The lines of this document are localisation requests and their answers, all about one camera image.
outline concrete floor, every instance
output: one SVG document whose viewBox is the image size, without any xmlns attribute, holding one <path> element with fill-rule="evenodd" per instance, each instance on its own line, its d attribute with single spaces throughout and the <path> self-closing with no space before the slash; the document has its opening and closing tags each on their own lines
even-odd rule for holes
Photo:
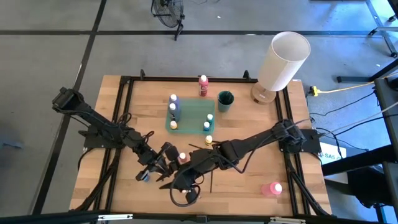
<svg viewBox="0 0 398 224">
<path fill-rule="evenodd" d="M 200 2 L 184 2 L 186 30 L 371 30 L 376 26 L 362 1 Z M 383 22 L 392 15 L 386 1 L 373 3 Z M 91 29 L 99 5 L 100 0 L 3 0 L 0 29 Z M 166 30 L 151 16 L 149 7 L 148 0 L 108 1 L 99 29 Z M 140 69 L 148 76 L 241 77 L 243 71 L 249 70 L 252 77 L 257 77 L 271 39 L 272 36 L 183 35 L 174 42 L 167 35 L 97 36 L 80 91 L 94 105 L 103 75 L 138 75 Z M 369 76 L 393 60 L 384 40 L 376 36 L 307 39 L 312 53 L 295 76 L 305 88 L 316 85 L 321 90 L 332 90 L 350 86 L 337 84 L 335 77 Z M 87 40 L 87 36 L 0 35 L 0 131 L 24 143 L 23 149 L 4 147 L 0 151 L 1 217 L 29 213 L 61 118 L 51 110 L 50 102 L 60 87 L 73 85 Z M 371 86 L 308 97 L 308 107 L 311 112 L 324 113 L 370 92 Z M 314 116 L 314 126 L 335 129 L 378 111 L 372 96 L 327 117 Z M 45 213 L 68 209 L 83 145 L 83 138 L 77 133 L 81 128 L 74 121 L 70 124 Z M 389 144 L 381 120 L 340 138 L 368 149 Z M 355 198 L 331 188 L 328 192 L 335 215 L 376 220 L 374 210 L 363 215 L 366 209 Z M 389 213 L 389 221 L 396 222 L 394 212 Z"/>
</svg>

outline wooden table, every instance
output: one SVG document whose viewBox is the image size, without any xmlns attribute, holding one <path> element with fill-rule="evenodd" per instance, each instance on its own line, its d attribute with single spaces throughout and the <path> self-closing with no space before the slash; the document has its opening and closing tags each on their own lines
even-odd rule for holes
<svg viewBox="0 0 398 224">
<path fill-rule="evenodd" d="M 99 90 L 95 110 L 111 119 L 120 76 L 106 75 Z M 259 105 L 250 98 L 250 83 L 210 83 L 206 99 L 216 100 L 222 90 L 234 94 L 235 101 L 227 113 L 216 111 L 215 131 L 213 139 L 244 139 L 253 134 L 269 129 L 278 122 L 275 103 Z M 308 109 L 304 97 L 302 82 L 291 81 L 288 85 L 290 104 L 295 121 L 308 118 Z M 167 103 L 170 94 L 175 93 L 181 98 L 201 98 L 198 96 L 197 82 L 155 82 L 135 81 L 132 91 L 129 112 L 132 120 L 129 126 L 141 134 L 155 131 L 148 144 L 156 151 L 160 150 L 165 141 L 171 142 L 180 152 L 190 152 L 195 148 L 188 143 L 206 147 L 205 138 L 201 135 L 170 134 L 165 129 Z M 283 93 L 280 92 L 282 111 L 286 118 Z M 300 128 L 311 128 L 311 123 L 303 122 Z M 93 190 L 100 176 L 104 149 L 94 149 L 81 162 L 80 171 L 73 191 L 70 208 L 76 208 Z M 238 167 L 246 162 L 247 156 Z M 325 182 L 319 160 L 313 155 L 301 153 L 305 183 L 324 210 L 331 213 Z M 129 213 L 191 213 L 209 215 L 278 215 L 291 216 L 289 190 L 284 159 L 277 142 L 258 149 L 253 155 L 248 169 L 244 174 L 234 169 L 216 170 L 213 173 L 212 193 L 210 193 L 210 173 L 205 175 L 201 185 L 201 198 L 192 206 L 180 208 L 175 206 L 169 197 L 169 190 L 159 190 L 172 180 L 155 182 L 157 174 L 152 173 L 148 183 L 135 180 L 143 167 L 137 162 L 137 156 L 130 148 L 124 148 L 121 154 L 119 171 L 113 196 L 112 212 Z M 261 185 L 279 181 L 283 191 L 278 196 L 265 197 L 261 194 Z M 100 208 L 104 208 L 107 186 L 104 188 Z M 303 213 L 300 190 L 295 186 L 298 209 Z M 183 194 L 175 191 L 176 201 L 186 203 Z"/>
</svg>

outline cylindrical lamp shade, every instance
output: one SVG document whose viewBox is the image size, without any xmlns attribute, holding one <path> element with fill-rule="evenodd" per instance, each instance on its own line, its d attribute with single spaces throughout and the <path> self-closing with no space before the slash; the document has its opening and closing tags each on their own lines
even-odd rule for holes
<svg viewBox="0 0 398 224">
<path fill-rule="evenodd" d="M 279 91 L 287 86 L 297 70 L 310 55 L 308 40 L 295 32 L 277 34 L 259 72 L 258 82 L 269 91 Z"/>
</svg>

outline green cup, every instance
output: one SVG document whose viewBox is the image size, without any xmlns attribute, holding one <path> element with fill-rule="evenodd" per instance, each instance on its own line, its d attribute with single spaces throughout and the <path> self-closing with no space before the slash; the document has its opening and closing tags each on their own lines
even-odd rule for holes
<svg viewBox="0 0 398 224">
<path fill-rule="evenodd" d="M 234 102 L 234 95 L 230 91 L 222 91 L 218 94 L 218 111 L 227 112 Z"/>
</svg>

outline green tray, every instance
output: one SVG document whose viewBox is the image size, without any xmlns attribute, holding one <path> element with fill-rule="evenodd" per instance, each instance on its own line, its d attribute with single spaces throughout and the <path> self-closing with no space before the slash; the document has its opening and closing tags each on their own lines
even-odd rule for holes
<svg viewBox="0 0 398 224">
<path fill-rule="evenodd" d="M 213 134 L 216 120 L 214 100 L 180 98 L 180 107 L 181 117 L 176 130 L 170 128 L 171 118 L 167 110 L 166 129 L 168 132 L 175 134 Z M 203 123 L 206 122 L 208 114 L 213 115 L 213 122 L 210 124 L 209 131 L 204 131 Z"/>
</svg>

